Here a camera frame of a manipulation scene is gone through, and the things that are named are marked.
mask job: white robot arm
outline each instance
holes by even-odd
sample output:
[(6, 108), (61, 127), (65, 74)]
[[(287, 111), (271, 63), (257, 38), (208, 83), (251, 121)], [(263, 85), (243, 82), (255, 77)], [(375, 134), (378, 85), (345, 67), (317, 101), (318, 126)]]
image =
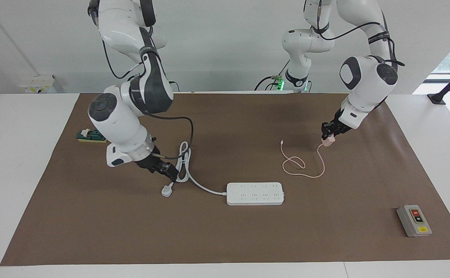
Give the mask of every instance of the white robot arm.
[(166, 42), (159, 39), (155, 43), (150, 33), (156, 23), (151, 0), (91, 0), (88, 13), (103, 41), (144, 65), (142, 74), (106, 88), (89, 106), (92, 123), (111, 142), (106, 153), (108, 166), (136, 162), (151, 173), (159, 172), (175, 181), (177, 169), (161, 160), (155, 138), (138, 120), (143, 115), (167, 111), (173, 102), (173, 91), (157, 51)]
[[(290, 67), (285, 71), (285, 89), (304, 90), (311, 66), (306, 53), (331, 50), (334, 40), (329, 29), (329, 14), (333, 0), (306, 0), (304, 18), (310, 29), (285, 33), (283, 47), (290, 55)], [(362, 29), (367, 37), (371, 55), (350, 57), (343, 63), (340, 77), (350, 90), (333, 121), (322, 124), (322, 138), (334, 137), (357, 129), (364, 118), (381, 104), (398, 80), (398, 62), (394, 42), (389, 37), (386, 20), (376, 0), (337, 0), (338, 14)]]

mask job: black stand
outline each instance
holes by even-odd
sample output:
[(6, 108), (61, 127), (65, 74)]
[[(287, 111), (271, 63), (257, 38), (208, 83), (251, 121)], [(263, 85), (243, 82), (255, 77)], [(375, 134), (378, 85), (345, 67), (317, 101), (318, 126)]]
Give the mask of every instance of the black stand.
[(430, 93), (428, 95), (429, 99), (433, 104), (441, 104), (445, 105), (446, 103), (443, 101), (443, 97), (450, 91), (450, 82), (446, 85), (445, 88), (442, 89), (439, 93), (432, 94)]

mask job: power strip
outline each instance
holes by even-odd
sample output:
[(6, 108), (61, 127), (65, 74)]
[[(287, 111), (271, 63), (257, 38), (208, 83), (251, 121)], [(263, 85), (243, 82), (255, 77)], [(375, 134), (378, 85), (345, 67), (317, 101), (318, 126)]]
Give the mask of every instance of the power strip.
[(285, 194), (281, 183), (229, 183), (226, 202), (230, 206), (278, 206)]

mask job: white table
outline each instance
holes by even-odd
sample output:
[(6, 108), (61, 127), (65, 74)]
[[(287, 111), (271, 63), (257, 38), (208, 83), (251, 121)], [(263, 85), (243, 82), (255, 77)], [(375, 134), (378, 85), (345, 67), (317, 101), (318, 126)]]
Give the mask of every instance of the white table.
[[(0, 261), (77, 98), (78, 94), (0, 95)], [(432, 105), (424, 95), (391, 95), (387, 104), (450, 211), (450, 112), (446, 106)], [(450, 261), (0, 267), (0, 277), (24, 278), (449, 275)]]

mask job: brown paper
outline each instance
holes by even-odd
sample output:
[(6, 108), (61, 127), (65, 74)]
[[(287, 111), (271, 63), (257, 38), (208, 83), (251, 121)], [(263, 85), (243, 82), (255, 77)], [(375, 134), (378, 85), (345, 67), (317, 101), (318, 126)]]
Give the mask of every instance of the brown paper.
[[(190, 170), (212, 190), (278, 181), (281, 206), (231, 207), (226, 197), (169, 180), (135, 163), (109, 168), (106, 144), (78, 142), (93, 128), (81, 95), (20, 221), (2, 266), (450, 259), (450, 214), (384, 104), (356, 131), (321, 148), (321, 178), (282, 170), (280, 140), (317, 175), (321, 123), (345, 95), (176, 95), (166, 116), (195, 122)], [(176, 155), (186, 121), (140, 118)], [(421, 206), (433, 235), (412, 239), (396, 214)]]

